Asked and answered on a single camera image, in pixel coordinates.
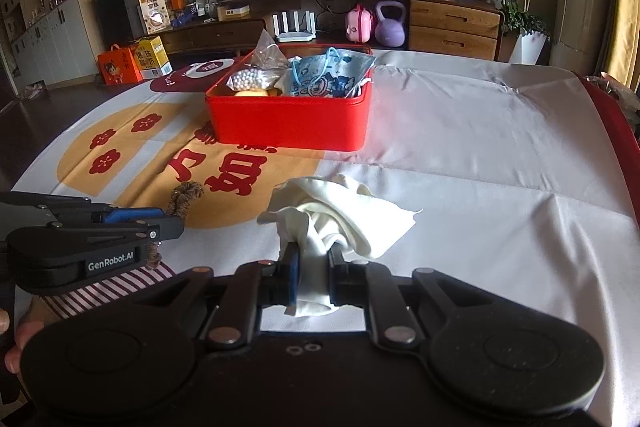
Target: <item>yellow curtain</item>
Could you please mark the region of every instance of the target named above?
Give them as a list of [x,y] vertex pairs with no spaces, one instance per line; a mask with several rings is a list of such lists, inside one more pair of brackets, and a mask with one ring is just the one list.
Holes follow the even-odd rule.
[[614,0],[615,14],[603,70],[633,90],[638,87],[636,59],[640,38],[640,0]]

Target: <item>white flower pot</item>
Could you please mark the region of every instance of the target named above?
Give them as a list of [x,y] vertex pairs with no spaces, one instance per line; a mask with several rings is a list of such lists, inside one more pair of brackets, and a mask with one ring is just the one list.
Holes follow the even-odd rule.
[[533,32],[531,35],[520,34],[511,52],[509,63],[535,64],[538,61],[538,57],[540,57],[540,52],[545,42],[546,37],[540,32]]

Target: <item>blue drawstring bag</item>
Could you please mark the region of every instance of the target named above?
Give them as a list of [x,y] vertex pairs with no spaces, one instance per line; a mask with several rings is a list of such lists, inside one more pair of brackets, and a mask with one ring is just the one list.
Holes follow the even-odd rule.
[[293,60],[280,87],[289,96],[353,98],[369,82],[365,78],[376,58],[366,53],[329,48],[324,55]]

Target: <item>pink suitcase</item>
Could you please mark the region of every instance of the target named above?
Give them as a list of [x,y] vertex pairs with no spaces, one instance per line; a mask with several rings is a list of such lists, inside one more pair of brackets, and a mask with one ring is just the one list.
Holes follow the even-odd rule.
[[347,39],[351,42],[368,42],[373,30],[373,15],[360,4],[356,4],[355,8],[347,13],[344,26]]

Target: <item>wooden sideboard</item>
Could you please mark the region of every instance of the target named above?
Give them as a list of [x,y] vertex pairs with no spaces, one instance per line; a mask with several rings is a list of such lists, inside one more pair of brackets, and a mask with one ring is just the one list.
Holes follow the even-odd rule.
[[[379,0],[347,0],[347,4],[361,3],[373,10]],[[409,14],[406,39],[400,49],[459,55],[461,57],[497,60],[500,52],[502,14],[495,7],[478,0],[399,0]],[[311,9],[319,11],[318,0],[311,0]],[[229,4],[249,4],[247,18],[229,22],[193,23],[160,36],[168,54],[190,51],[247,50],[257,43],[262,28],[273,34],[271,16],[284,10],[299,10],[309,6],[306,0],[227,0]],[[335,17],[342,27],[330,33],[318,33],[317,42],[347,43],[344,34],[344,15]],[[374,38],[367,44],[383,48]]]

